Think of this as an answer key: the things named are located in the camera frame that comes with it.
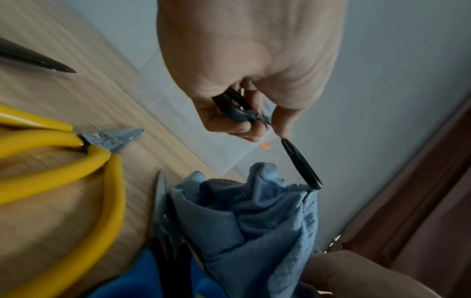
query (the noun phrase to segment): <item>wooden surface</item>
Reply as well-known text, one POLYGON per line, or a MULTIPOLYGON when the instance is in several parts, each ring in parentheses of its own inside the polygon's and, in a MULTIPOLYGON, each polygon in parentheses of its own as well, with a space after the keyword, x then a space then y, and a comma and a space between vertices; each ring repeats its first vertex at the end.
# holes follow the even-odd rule
MULTIPOLYGON (((136 71, 91 26, 58 0, 0 1, 0 37, 77 70, 64 74, 0 59, 0 103, 67 121, 76 132, 139 127, 125 148, 125 222, 109 253, 64 297, 73 297, 129 266, 145 240, 159 169, 170 184, 195 170, 215 174, 130 98, 123 86, 136 71)), ((36 149, 0 160, 0 177, 82 157, 36 149)), ((90 232, 102 201, 99 171, 70 185, 0 206, 0 295, 55 264, 90 232)))

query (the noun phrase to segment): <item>person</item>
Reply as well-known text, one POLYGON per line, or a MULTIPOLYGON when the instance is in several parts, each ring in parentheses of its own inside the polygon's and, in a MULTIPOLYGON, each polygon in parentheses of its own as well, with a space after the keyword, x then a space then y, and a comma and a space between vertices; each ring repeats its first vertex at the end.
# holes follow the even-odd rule
MULTIPOLYGON (((346 0, 159 0, 157 34, 170 75, 207 130, 252 142, 267 132, 262 122, 218 112, 211 97, 231 86, 259 111, 264 96, 273 101, 273 130, 290 138, 330 77, 345 10, 346 0)), ((438 297, 348 251, 313 255, 302 281, 337 298, 438 297)))

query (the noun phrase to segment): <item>yellow scissors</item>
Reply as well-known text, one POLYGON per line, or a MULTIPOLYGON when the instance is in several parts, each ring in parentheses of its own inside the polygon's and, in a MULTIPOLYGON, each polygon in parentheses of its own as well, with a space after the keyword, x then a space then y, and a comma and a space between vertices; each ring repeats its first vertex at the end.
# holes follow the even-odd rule
POLYGON ((72 125, 0 105, 0 124, 26 128, 0 134, 0 159, 28 149, 86 148, 86 157, 34 173, 0 178, 0 205, 81 179, 105 165, 100 218, 69 255, 3 298, 52 298, 77 282, 106 253, 118 235, 126 207, 121 159, 111 152, 139 137, 143 129, 76 135, 72 125))

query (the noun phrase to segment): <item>gray blue towel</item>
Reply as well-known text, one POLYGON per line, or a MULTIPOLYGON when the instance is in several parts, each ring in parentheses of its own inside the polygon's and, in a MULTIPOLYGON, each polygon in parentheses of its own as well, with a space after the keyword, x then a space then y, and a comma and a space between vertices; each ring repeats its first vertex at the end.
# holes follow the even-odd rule
POLYGON ((271 163, 253 165, 245 184, 195 172, 171 191, 182 232, 230 298, 301 296, 298 281, 317 232, 316 195, 279 179, 271 163))

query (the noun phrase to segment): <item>yellow handle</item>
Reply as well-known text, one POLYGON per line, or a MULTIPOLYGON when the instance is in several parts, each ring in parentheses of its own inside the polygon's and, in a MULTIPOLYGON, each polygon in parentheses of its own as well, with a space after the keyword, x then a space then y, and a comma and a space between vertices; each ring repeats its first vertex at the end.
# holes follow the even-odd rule
MULTIPOLYGON (((0 135, 0 158, 23 150, 46 147, 80 147, 82 140, 59 131, 18 131, 0 135)), ((89 146, 86 157, 42 171, 0 179, 0 205, 79 180, 100 168, 111 152, 99 146, 89 146)))
POLYGON ((71 132, 73 129, 73 126, 69 123, 41 117, 4 105, 0 105, 0 123, 23 128, 55 129, 66 132, 71 132))
POLYGON ((121 159, 112 156, 105 166, 102 212, 92 232, 59 263, 2 298, 53 298, 63 293, 108 251, 123 224, 125 208, 121 159))

